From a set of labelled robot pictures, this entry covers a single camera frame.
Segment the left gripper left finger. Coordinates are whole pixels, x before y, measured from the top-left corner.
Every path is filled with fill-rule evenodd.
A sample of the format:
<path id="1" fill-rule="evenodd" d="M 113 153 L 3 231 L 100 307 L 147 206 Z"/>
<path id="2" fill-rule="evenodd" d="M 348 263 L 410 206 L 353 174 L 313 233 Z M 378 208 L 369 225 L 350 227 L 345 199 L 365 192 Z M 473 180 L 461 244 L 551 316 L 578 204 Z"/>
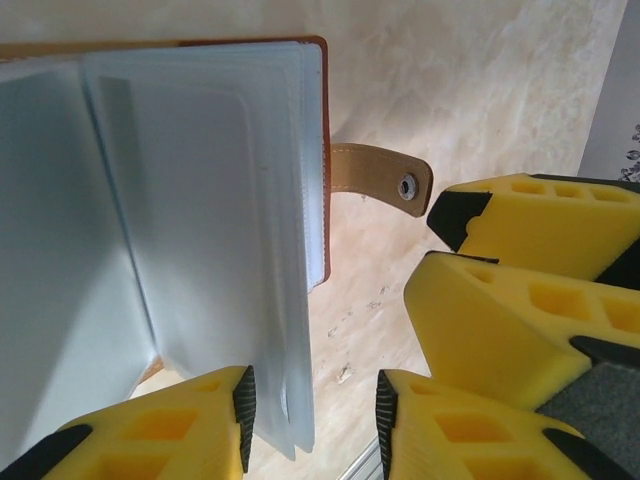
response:
<path id="1" fill-rule="evenodd" d="M 225 367 L 76 418 L 1 472 L 4 479 L 241 479 L 256 383 Z"/>

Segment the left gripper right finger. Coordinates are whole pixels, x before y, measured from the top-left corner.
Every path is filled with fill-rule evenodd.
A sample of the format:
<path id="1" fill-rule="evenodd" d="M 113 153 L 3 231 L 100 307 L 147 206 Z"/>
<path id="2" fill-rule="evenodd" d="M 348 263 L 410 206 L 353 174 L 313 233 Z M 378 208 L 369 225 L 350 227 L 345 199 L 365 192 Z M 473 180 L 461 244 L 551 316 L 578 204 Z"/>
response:
<path id="1" fill-rule="evenodd" d="M 629 479 L 573 427 L 400 369 L 378 374 L 386 479 Z"/>

